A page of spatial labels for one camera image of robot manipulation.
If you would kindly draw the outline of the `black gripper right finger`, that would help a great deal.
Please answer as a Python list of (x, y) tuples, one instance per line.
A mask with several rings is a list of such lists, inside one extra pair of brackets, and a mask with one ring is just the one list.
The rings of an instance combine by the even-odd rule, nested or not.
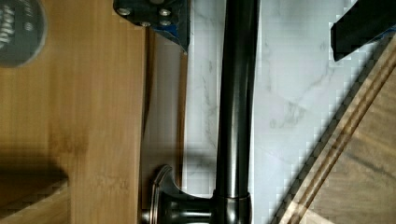
[(395, 30), (396, 0), (357, 0), (331, 28), (333, 59), (338, 62), (360, 47)]

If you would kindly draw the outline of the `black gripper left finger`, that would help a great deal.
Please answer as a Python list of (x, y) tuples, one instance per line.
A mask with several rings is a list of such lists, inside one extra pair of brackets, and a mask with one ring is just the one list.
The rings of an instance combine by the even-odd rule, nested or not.
[(190, 0), (113, 0), (113, 9), (130, 23), (152, 29), (188, 53)]

